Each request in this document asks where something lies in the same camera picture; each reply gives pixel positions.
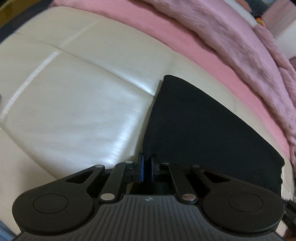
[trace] circular pad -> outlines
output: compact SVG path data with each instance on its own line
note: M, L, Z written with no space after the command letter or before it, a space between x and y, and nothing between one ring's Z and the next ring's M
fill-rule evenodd
M34 203L34 208L41 213L50 214L64 210L68 205L68 199L59 194L45 194L38 197Z
M228 203L232 208L246 213L258 211L263 206L261 198L251 193L233 194Z

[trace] black fabric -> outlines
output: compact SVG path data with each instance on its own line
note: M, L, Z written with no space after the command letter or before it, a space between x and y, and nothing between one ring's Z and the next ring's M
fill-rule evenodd
M198 164L281 194L280 154L226 107L175 76L164 77L143 154L184 169Z

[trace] white leather sofa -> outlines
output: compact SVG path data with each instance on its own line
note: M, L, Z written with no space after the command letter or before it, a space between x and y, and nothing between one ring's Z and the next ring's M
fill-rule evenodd
M274 146L285 159L282 195L292 198L289 160L258 117L200 66L132 27L51 8L0 44L0 73L0 220L15 233L11 208L22 192L135 160L166 74L202 89Z
M288 59L296 56L296 20L276 37L276 45Z

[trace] pink fuzzy blanket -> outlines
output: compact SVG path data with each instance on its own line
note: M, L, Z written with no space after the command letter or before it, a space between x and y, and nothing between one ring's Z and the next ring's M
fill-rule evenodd
M296 172L296 72L271 33L233 21L224 14L221 0L144 1L197 33L263 98L286 134Z

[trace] ribbed surface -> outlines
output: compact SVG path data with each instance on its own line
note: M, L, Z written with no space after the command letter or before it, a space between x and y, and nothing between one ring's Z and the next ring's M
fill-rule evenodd
M210 225L196 206L184 205L173 196L129 196L100 207L85 226L68 234L38 237L22 233L15 241L277 241L277 234L237 237Z

